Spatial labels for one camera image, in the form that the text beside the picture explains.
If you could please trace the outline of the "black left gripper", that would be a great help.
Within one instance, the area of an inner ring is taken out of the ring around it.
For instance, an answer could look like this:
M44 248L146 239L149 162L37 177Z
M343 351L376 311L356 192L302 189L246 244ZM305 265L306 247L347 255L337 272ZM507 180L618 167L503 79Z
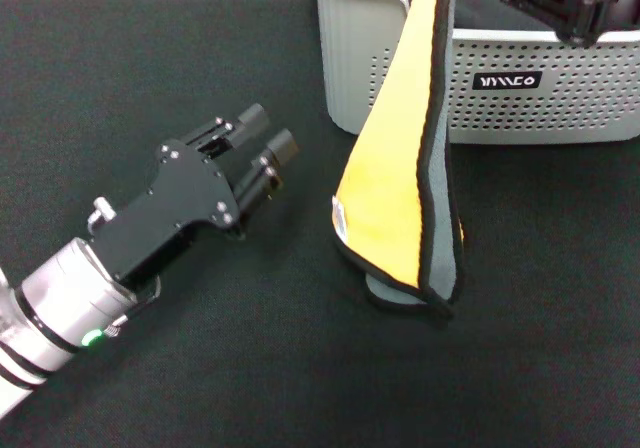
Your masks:
M287 129L266 144L233 191L219 166L206 157L239 148L269 124L267 112L255 103L235 120L216 117L204 123L185 136L185 143L166 141L156 151L151 186L93 235L92 250L112 279L124 285L143 279L151 261L188 227L229 228L280 189L280 170L299 151Z

